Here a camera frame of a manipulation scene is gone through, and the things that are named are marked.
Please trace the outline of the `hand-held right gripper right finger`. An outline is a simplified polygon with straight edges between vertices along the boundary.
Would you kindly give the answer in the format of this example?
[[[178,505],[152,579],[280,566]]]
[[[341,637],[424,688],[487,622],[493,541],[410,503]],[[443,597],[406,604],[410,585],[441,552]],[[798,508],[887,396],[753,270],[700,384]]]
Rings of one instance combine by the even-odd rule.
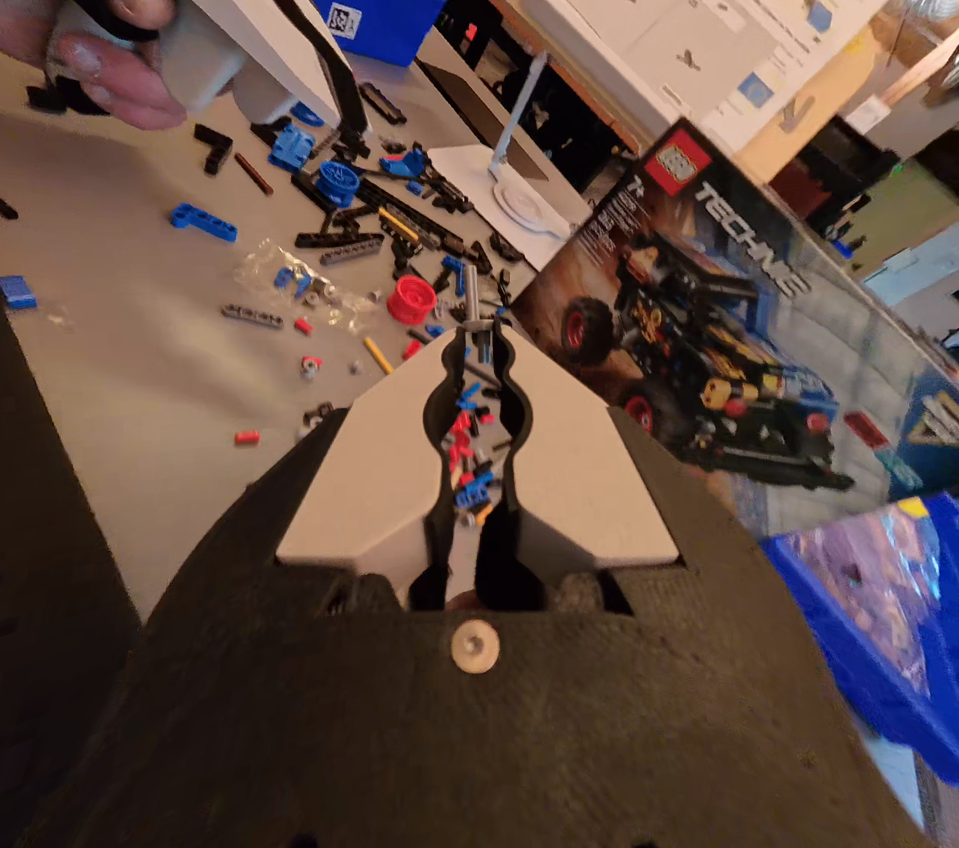
[[[491,353],[509,444],[478,544],[480,604],[531,612],[573,575],[676,566],[676,542],[605,401],[509,326],[494,327]]]

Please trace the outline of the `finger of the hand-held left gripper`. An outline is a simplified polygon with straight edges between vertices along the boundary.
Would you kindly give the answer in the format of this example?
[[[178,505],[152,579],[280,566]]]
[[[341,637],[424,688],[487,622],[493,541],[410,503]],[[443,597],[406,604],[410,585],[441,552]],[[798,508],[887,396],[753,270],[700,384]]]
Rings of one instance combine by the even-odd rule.
[[[225,89],[247,122],[272,122],[302,101],[342,138],[368,131],[353,71],[310,0],[176,0],[158,62],[187,112]]]

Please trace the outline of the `small building pieces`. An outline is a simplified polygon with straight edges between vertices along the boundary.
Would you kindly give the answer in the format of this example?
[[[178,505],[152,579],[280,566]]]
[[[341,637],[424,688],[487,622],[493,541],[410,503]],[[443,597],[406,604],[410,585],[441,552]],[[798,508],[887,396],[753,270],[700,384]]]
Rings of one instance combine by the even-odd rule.
[[[260,322],[267,316],[267,312],[254,312],[253,310],[239,305],[224,305],[221,308],[224,316],[256,315],[253,322]],[[434,338],[441,338],[442,333],[449,331],[442,325],[424,325],[421,327],[409,327],[406,336],[410,338],[402,359],[408,362],[413,355],[423,351]],[[499,482],[493,471],[493,459],[482,447],[478,445],[480,438],[480,427],[491,425],[497,421],[493,410],[486,404],[490,399],[499,399],[499,384],[491,374],[483,374],[468,362],[471,348],[467,345],[464,351],[465,362],[463,368],[465,373],[479,378],[467,388],[461,388],[456,408],[457,415],[449,431],[446,433],[442,445],[447,452],[449,471],[454,492],[454,507],[461,511],[468,511],[464,516],[469,525],[482,526],[493,510],[494,503],[490,499],[490,486],[495,488]],[[304,377],[312,378],[315,370],[321,364],[321,359],[313,356],[302,357]],[[317,408],[308,410],[302,415],[302,425],[298,437],[304,437],[310,430],[317,427],[332,411],[328,401],[320,403]],[[235,447],[257,445],[260,442],[260,430],[239,430],[234,434]]]

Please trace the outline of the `small grey axle assembly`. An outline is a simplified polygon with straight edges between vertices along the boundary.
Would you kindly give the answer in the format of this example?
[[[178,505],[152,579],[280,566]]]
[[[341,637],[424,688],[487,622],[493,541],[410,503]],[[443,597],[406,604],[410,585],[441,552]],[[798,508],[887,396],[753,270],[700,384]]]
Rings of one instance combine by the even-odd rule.
[[[494,312],[483,310],[478,288],[478,270],[465,264],[461,270],[464,290],[464,321],[461,327],[468,336],[480,364],[493,363]]]

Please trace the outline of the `grey desk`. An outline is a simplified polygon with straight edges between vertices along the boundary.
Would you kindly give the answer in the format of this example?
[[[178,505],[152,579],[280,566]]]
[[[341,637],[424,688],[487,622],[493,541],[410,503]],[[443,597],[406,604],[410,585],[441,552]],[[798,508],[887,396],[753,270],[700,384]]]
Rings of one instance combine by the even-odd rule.
[[[52,115],[27,107],[39,81],[1,59],[1,275],[23,277],[38,305],[12,312],[30,371],[86,493],[139,619],[209,526],[249,482],[297,440],[302,415],[347,405],[383,374],[362,347],[371,337],[393,367],[410,338],[386,311],[389,245],[342,264],[353,289],[382,293],[382,311],[358,336],[282,316],[269,330],[223,318],[223,304],[267,311],[231,279],[262,240],[294,251],[321,215],[267,160],[267,145],[232,99],[198,122],[232,138],[272,186],[261,194],[232,155],[216,177],[193,123],[142,133],[109,118]],[[175,229],[180,203],[232,223],[236,241]],[[65,333],[38,308],[61,305]],[[312,378],[304,356],[321,359]],[[257,445],[235,447],[239,430]]]

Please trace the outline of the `black angled connector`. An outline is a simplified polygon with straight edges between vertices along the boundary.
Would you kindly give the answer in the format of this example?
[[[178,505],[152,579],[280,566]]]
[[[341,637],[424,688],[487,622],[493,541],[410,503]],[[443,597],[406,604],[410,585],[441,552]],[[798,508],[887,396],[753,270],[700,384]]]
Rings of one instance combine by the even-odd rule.
[[[232,138],[206,125],[202,125],[201,122],[195,122],[193,125],[193,138],[208,147],[206,159],[202,164],[202,173],[206,177],[216,177],[221,170],[223,163],[232,153]]]

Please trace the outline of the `short brown axle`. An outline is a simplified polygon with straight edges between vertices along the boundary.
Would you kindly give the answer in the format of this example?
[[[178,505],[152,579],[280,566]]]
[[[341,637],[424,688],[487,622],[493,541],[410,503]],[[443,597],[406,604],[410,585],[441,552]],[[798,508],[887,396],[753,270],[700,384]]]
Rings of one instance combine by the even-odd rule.
[[[239,152],[232,153],[235,164],[245,173],[245,175],[256,185],[257,190],[264,196],[272,196],[272,186],[262,178],[262,175],[256,170],[256,167]]]

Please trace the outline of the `blue curved panel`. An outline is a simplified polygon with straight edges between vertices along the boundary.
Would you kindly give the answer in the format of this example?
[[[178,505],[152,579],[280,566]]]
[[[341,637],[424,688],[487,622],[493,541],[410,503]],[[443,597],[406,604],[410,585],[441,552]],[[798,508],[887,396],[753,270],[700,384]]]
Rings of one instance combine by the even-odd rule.
[[[315,136],[294,123],[278,133],[268,155],[268,162],[290,174],[299,173],[312,157]]]

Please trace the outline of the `black ribbed block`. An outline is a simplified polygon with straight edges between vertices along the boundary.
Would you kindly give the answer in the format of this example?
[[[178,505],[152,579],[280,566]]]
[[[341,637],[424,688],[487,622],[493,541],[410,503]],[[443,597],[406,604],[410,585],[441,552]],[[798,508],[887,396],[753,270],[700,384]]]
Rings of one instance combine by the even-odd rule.
[[[376,114],[390,126],[406,125],[408,119],[404,112],[371,82],[360,82],[358,94],[362,101],[376,111]]]

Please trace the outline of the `black toy truck box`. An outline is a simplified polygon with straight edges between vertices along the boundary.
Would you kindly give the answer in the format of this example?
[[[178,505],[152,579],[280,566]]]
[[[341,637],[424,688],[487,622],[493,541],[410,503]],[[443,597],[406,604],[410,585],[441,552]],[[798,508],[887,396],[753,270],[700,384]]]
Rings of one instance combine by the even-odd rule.
[[[957,494],[954,374],[689,120],[509,314],[754,536]]]

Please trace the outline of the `red wheel hub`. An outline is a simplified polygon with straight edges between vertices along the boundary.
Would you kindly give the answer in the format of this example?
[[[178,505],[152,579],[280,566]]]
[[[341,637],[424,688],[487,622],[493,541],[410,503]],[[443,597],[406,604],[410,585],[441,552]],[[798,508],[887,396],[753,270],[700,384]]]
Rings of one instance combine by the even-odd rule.
[[[436,293],[427,281],[402,275],[394,284],[386,308],[390,316],[406,327],[417,327],[436,305]]]

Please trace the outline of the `dark grey thin beam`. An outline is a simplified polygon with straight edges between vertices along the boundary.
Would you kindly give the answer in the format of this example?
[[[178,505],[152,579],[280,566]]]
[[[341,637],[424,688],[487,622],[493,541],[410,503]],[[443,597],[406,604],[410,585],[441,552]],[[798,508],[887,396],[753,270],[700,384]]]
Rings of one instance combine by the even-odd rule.
[[[247,308],[245,305],[223,304],[220,307],[220,314],[223,318],[241,322],[243,325],[267,327],[269,330],[282,330],[284,327],[284,321],[280,315]]]

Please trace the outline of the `blue fender piece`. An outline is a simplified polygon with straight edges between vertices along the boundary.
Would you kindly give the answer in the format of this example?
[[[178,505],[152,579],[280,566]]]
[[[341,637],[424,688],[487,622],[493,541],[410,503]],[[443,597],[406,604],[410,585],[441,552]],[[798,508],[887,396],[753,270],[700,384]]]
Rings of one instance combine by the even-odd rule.
[[[426,164],[426,152],[417,144],[413,144],[401,156],[378,159],[378,167],[384,175],[405,181],[419,181],[424,174]]]

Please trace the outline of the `pile of black building beams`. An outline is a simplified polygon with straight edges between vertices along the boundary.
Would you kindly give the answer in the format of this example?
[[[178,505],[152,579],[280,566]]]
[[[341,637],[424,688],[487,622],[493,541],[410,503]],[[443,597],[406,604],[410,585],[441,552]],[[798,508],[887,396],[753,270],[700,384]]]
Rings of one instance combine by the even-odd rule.
[[[278,133],[290,122],[301,127],[290,116],[283,116],[271,123],[250,125],[250,131],[260,141],[269,142],[271,148]],[[412,145],[380,138],[382,157],[401,156]],[[319,230],[297,234],[294,245],[298,249],[316,251],[320,256],[331,248],[382,237],[382,245],[389,244],[393,256],[394,278],[412,275],[413,260],[424,252],[461,257],[467,264],[475,266],[480,277],[494,281],[491,304],[508,307],[508,270],[510,266],[527,266],[526,257],[495,230],[469,238],[453,230],[450,222],[413,205],[413,201],[424,201],[427,207],[452,218],[478,214],[464,192],[441,174],[427,155],[426,170],[419,181],[387,177],[369,156],[365,145],[347,142],[331,134],[328,140],[315,145],[312,157],[299,173],[287,173],[293,188],[321,215]],[[324,160],[349,164],[361,177],[356,197],[346,210],[335,210],[313,189],[315,173]],[[442,267],[432,281],[432,290],[441,294],[449,285],[454,285],[454,279]]]

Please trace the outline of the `instruction poster board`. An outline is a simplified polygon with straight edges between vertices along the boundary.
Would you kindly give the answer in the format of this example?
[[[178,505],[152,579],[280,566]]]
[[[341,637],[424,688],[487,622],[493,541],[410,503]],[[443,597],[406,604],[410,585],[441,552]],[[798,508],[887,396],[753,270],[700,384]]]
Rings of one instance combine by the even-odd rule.
[[[890,0],[745,148],[771,182],[832,116],[901,159],[957,125],[957,0]]]

